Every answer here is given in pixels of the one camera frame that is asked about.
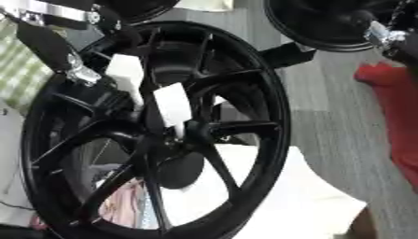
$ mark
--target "black spoke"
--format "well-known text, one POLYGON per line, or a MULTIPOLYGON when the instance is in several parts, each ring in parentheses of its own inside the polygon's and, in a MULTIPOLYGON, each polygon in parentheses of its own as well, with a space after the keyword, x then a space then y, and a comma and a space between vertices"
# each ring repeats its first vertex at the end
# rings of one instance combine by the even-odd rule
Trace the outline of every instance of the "black spoke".
POLYGON ((199 53, 197 55, 196 58, 196 66, 195 66, 195 71, 196 72, 201 72, 204 68, 204 64, 206 62, 206 59, 208 57, 208 51, 209 51, 209 43, 210 41, 213 39, 213 35, 212 34, 208 34, 204 37, 204 40, 202 42, 201 48, 199 50, 199 53))
POLYGON ((237 134, 257 134, 259 136, 277 135, 280 124, 272 121, 234 121, 211 124, 214 138, 237 134))
POLYGON ((160 183, 157 179, 157 164, 153 159, 145 160, 145 177, 146 189, 148 190, 149 197, 151 199, 154 212, 157 217, 157 221, 160 225, 160 232, 166 233, 171 228, 172 225, 168 219, 167 212, 164 208, 164 201, 161 195, 160 183))
POLYGON ((74 98, 72 96, 61 94, 61 93, 54 93, 53 94, 58 99, 65 101, 66 103, 76 106, 77 108, 81 109, 84 113, 86 113, 90 117, 94 117, 97 113, 97 108, 93 105, 90 105, 82 100, 74 98))
POLYGON ((214 87, 228 85, 230 83, 238 82, 255 82, 258 83, 261 70, 243 70, 223 75, 216 75, 212 77, 204 77, 200 79, 188 80, 184 83, 186 91, 193 96, 193 94, 204 94, 214 87))
POLYGON ((108 137, 120 144, 126 144, 134 140, 136 136, 132 125, 125 121, 95 121, 81 128, 77 133, 67 137, 61 143, 33 161, 33 167, 48 172, 54 169, 74 149, 100 137, 108 137))
POLYGON ((214 108, 215 104, 215 97, 213 95, 205 95, 201 99, 201 103, 199 105, 199 109, 197 112, 199 113, 199 117, 204 120, 211 120, 212 119, 212 109, 214 108))
POLYGON ((206 158, 206 160, 212 164, 216 172, 224 181, 230 194, 230 199, 234 198, 235 195, 240 191, 240 187, 230 173, 227 164, 225 164, 215 145, 210 143, 202 143, 198 150, 206 158))
POLYGON ((119 167, 104 184, 100 186, 83 205, 78 209, 77 215, 85 220, 97 218, 97 213, 102 203, 120 187, 135 178, 133 165, 128 162, 119 167))

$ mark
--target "white foam block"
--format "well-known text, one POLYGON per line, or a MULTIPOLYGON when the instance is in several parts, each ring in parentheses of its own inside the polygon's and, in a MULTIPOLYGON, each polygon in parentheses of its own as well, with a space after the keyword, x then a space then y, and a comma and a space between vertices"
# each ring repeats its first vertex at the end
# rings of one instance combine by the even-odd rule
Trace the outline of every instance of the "white foam block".
POLYGON ((144 67, 136 56, 115 54, 107 66, 106 74, 118 84, 118 90, 130 94, 137 107, 144 105, 139 87, 144 81, 144 67))
POLYGON ((175 83, 154 91, 165 127, 175 127, 182 137, 184 123, 191 120, 191 107, 188 95, 181 83, 175 83))

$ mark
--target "red cloth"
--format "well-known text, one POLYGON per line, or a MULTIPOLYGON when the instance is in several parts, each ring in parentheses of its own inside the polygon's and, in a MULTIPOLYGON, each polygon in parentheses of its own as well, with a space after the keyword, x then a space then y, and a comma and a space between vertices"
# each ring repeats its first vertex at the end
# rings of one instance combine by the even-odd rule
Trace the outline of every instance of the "red cloth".
POLYGON ((375 91, 386 118, 392 161, 418 189, 418 80, 404 67, 363 64, 355 79, 375 91))

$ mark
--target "wheel spoke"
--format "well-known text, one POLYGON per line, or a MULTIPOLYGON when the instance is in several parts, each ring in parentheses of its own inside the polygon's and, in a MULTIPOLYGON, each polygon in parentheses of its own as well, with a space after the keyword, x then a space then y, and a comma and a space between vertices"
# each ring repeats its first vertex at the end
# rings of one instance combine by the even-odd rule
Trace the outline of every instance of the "wheel spoke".
POLYGON ((136 149, 131 157, 120 166, 92 196, 78 209, 77 214, 86 220, 96 217, 100 205, 120 187, 135 177, 145 177, 146 168, 142 165, 146 161, 149 142, 146 138, 136 142, 136 149))
POLYGON ((213 95, 205 95, 202 97, 199 108, 196 113, 204 120, 212 119, 212 109, 214 108, 215 97, 213 95))
POLYGON ((157 221, 160 225, 160 232, 166 233, 172 225, 168 219, 167 212, 164 208, 164 201, 161 195, 160 183, 157 179, 157 164, 155 159, 146 159, 145 163, 145 177, 146 189, 148 190, 157 221))
POLYGON ((61 93, 54 93, 53 94, 56 98, 65 101, 66 103, 76 106, 77 108, 81 109, 84 113, 88 116, 93 117, 97 113, 97 108, 93 105, 90 105, 84 101, 81 101, 77 98, 71 97, 69 95, 61 94, 61 93))
POLYGON ((193 95, 202 95, 206 91, 210 91, 214 87, 224 85, 226 83, 237 82, 258 82, 261 70, 243 70, 238 72, 227 73, 223 75, 216 75, 212 77, 205 77, 196 80, 188 80, 184 83, 187 93, 193 95))
POLYGON ((257 134, 259 136, 275 135, 280 125, 272 121, 234 121, 211 124, 211 135, 214 138, 237 134, 257 134))
POLYGON ((86 220, 97 217, 102 203, 120 187, 135 178, 133 165, 128 162, 119 167, 78 209, 77 215, 86 220))
POLYGON ((135 132, 132 130, 131 125, 125 121, 95 121, 81 128, 77 133, 67 137, 61 143, 41 155, 33 161, 33 167, 48 172, 54 169, 67 154, 94 139, 108 137, 120 144, 126 144, 134 140, 134 134, 135 132))
POLYGON ((240 187, 233 178, 227 164, 223 161, 216 147, 213 144, 205 143, 201 144, 198 150, 206 158, 206 160, 212 164, 216 172, 224 181, 230 194, 230 199, 235 197, 235 195, 240 191, 240 187))

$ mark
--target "bolt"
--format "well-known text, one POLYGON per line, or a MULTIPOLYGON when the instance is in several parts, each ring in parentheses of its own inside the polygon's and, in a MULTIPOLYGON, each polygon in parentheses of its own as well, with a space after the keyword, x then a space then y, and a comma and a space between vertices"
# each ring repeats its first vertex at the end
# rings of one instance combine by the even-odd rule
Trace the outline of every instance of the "bolt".
POLYGON ((77 65, 77 58, 73 54, 68 54, 67 61, 73 66, 77 65))
POLYGON ((115 29, 120 31, 120 29, 122 29, 122 22, 118 21, 115 25, 115 29))
POLYGON ((230 141, 231 137, 230 136, 225 136, 225 137, 221 137, 220 140, 222 140, 223 142, 228 142, 230 141))

